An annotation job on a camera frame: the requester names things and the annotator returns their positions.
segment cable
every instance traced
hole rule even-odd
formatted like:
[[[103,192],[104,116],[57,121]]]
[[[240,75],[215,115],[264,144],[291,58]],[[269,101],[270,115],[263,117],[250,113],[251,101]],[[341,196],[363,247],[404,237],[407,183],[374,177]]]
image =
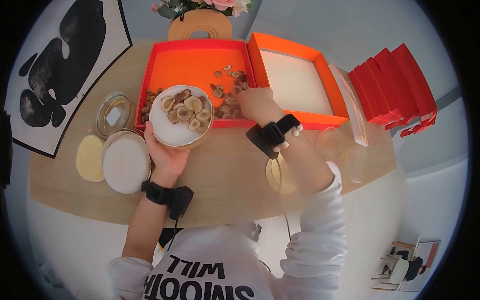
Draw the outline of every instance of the cable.
[[[175,236],[177,235],[177,225],[179,223],[179,220],[176,219],[175,220],[175,228],[173,229],[173,238],[172,238],[172,241],[170,242],[170,245],[168,245],[168,249],[167,249],[167,252],[170,251],[170,247],[172,246],[173,244],[173,240],[175,239]]]
[[[270,271],[270,273],[272,272],[272,270],[270,270],[270,267],[266,263],[262,262],[261,260],[259,260],[259,261],[267,267],[267,269]]]
[[[281,206],[281,203],[280,203],[281,192],[280,192],[280,190],[282,189],[282,168],[280,166],[280,162],[278,161],[278,158],[275,158],[275,161],[276,161],[276,164],[278,165],[278,172],[280,173],[280,184],[279,184],[279,187],[278,187],[278,203]],[[287,214],[283,214],[283,216],[285,217],[285,221],[287,222],[288,238],[290,239],[290,241],[292,241],[292,235],[290,233],[290,224],[288,223]]]

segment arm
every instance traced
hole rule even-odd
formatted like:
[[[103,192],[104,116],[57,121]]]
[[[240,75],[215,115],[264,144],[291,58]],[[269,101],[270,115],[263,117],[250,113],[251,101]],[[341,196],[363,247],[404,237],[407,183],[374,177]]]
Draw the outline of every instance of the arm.
[[[147,122],[144,133],[148,152],[155,162],[150,180],[161,187],[172,189],[182,174],[189,150],[170,149],[158,143],[153,136],[152,123]],[[143,195],[128,227],[123,257],[136,257],[152,262],[155,247],[162,234],[167,213],[166,205],[158,205]]]
[[[150,122],[146,124],[144,136],[156,166],[150,180],[162,187],[174,188],[190,151],[170,149],[158,143]],[[145,279],[153,270],[153,255],[166,214],[165,205],[155,204],[143,195],[130,220],[122,257],[107,266],[114,300],[142,298]]]
[[[248,89],[239,95],[242,113],[264,127],[285,114],[273,101],[269,88]],[[286,134],[289,139],[292,132]],[[292,236],[287,259],[280,262],[285,272],[280,280],[289,299],[334,299],[341,267],[347,253],[341,203],[341,177],[333,174],[307,138],[293,138],[282,156],[294,170],[297,182],[310,205],[300,217],[301,232]]]

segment black ink painting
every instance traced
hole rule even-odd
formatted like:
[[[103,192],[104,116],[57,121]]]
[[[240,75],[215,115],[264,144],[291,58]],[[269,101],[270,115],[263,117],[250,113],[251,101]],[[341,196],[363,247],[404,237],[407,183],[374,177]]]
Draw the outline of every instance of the black ink painting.
[[[6,109],[15,142],[54,157],[83,99],[131,45],[120,0],[54,0],[25,41],[9,81]]]

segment black wrist strap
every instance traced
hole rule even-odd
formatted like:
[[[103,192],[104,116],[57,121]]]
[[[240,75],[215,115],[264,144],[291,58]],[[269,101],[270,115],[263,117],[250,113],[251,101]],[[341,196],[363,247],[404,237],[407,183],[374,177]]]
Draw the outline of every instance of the black wrist strap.
[[[278,153],[274,152],[273,148],[285,141],[285,134],[290,129],[299,125],[300,122],[297,118],[289,114],[284,116],[277,123],[271,122],[263,128],[257,124],[248,130],[245,135],[270,159],[276,159]]]
[[[285,135],[293,127],[300,125],[300,121],[297,120],[292,114],[284,116],[280,121],[276,123],[280,132]]]
[[[154,182],[144,181],[140,190],[146,193],[148,200],[170,208],[168,217],[173,220],[183,217],[193,198],[193,191],[186,186],[167,189]]]

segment flower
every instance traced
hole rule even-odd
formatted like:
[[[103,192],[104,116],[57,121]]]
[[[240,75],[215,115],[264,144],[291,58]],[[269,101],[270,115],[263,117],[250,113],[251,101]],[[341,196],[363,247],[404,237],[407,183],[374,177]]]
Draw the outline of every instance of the flower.
[[[224,12],[229,7],[235,6],[237,0],[205,0],[208,5],[215,5],[215,8],[221,12]]]
[[[241,12],[248,13],[247,5],[249,5],[252,0],[236,0],[235,6],[233,7],[232,13],[235,18],[238,18]]]
[[[152,11],[153,11],[153,12],[157,12],[159,9],[162,8],[163,5],[164,5],[163,3],[161,3],[161,4],[154,3],[154,4],[152,5]]]

